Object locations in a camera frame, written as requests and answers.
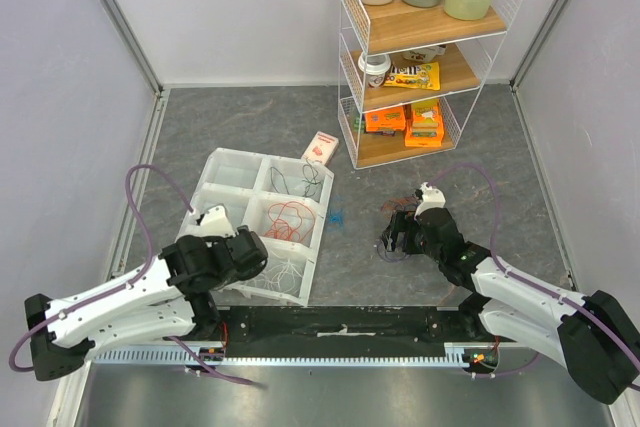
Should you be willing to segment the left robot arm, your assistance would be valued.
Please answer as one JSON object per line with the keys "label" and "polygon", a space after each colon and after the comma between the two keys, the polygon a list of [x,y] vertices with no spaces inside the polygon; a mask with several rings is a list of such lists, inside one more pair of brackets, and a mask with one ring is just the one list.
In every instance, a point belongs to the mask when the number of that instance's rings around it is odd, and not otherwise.
{"label": "left robot arm", "polygon": [[261,238],[242,226],[231,237],[185,235],[128,274],[65,299],[26,299],[35,377],[51,381],[121,346],[208,340],[221,322],[213,291],[250,280],[268,263]]}

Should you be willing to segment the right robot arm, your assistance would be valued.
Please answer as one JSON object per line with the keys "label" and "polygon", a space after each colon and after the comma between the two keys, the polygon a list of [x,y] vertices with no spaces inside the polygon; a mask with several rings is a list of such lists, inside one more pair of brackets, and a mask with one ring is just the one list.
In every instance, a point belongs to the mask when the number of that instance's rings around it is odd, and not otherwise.
{"label": "right robot arm", "polygon": [[381,242],[389,251],[429,257],[450,283],[470,291],[472,307],[457,318],[465,338],[490,334],[520,343],[606,405],[638,389],[639,330],[611,294],[566,290],[514,268],[465,240],[446,208],[394,212]]}

